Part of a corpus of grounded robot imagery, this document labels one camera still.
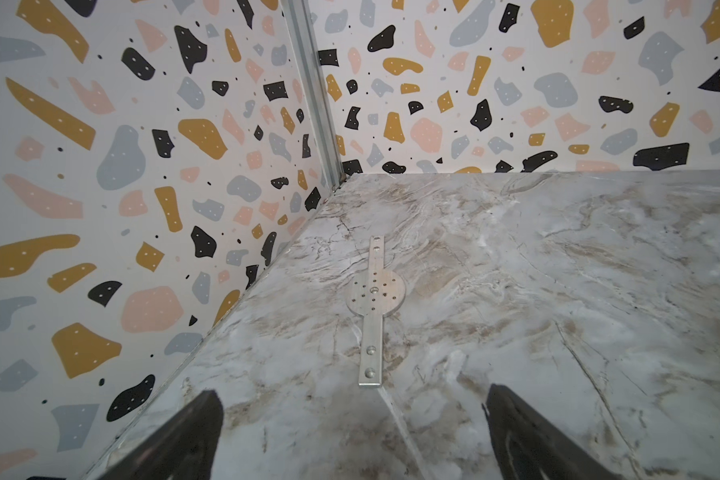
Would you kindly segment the aluminium corner post left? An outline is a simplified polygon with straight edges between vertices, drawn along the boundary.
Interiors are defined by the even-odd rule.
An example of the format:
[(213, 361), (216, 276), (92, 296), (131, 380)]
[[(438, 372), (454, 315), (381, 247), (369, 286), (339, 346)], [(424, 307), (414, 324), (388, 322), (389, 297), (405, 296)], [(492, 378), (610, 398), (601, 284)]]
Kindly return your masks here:
[(288, 25), (295, 62), (304, 89), (305, 100), (311, 117), (316, 149), (322, 161), (327, 186), (336, 191), (346, 180), (336, 144), (328, 94), (319, 64), (319, 49), (307, 1), (284, 0), (280, 2)]

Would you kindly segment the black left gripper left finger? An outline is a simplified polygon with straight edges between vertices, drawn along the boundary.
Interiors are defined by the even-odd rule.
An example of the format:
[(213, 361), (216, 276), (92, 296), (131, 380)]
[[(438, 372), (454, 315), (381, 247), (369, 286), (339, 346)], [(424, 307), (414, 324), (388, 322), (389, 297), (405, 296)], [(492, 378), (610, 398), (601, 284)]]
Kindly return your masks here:
[(209, 479), (223, 418), (217, 393), (204, 390), (100, 479)]

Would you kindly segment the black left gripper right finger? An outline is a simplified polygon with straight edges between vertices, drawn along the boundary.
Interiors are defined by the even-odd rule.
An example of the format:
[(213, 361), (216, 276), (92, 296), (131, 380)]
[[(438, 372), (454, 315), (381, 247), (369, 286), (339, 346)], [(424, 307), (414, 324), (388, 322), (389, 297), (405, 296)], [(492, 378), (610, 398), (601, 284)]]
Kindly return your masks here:
[(490, 386), (483, 410), (505, 479), (616, 479), (509, 387)]

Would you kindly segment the metal mounting plate with holes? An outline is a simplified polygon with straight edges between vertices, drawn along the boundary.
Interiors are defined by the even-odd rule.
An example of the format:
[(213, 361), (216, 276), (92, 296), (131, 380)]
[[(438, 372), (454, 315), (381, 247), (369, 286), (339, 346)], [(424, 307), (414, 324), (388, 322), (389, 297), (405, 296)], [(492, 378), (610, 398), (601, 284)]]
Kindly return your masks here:
[(405, 296), (405, 281), (385, 266), (384, 237), (371, 237), (368, 267), (352, 277), (345, 292), (347, 307), (362, 318), (358, 374), (362, 388), (383, 384), (384, 320), (400, 308)]

